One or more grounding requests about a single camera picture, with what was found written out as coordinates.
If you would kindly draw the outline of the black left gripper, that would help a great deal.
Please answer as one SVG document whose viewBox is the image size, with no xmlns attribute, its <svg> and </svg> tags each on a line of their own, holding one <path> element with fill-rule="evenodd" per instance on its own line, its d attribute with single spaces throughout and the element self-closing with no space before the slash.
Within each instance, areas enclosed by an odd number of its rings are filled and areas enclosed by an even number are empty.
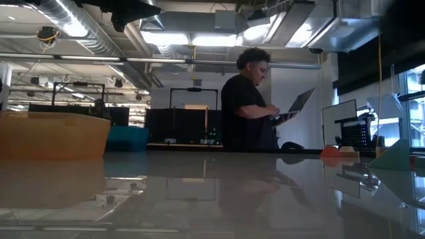
<svg viewBox="0 0 425 239">
<path fill-rule="evenodd" d="M 132 23 L 129 8 L 125 6 L 128 1 L 120 0 L 74 0 L 78 7 L 92 5 L 100 8 L 101 13 L 111 13 L 110 22 L 117 32 L 124 32 L 127 24 Z M 152 17 L 161 13 L 161 8 L 156 0 L 136 0 L 133 10 L 140 17 Z"/>
</svg>

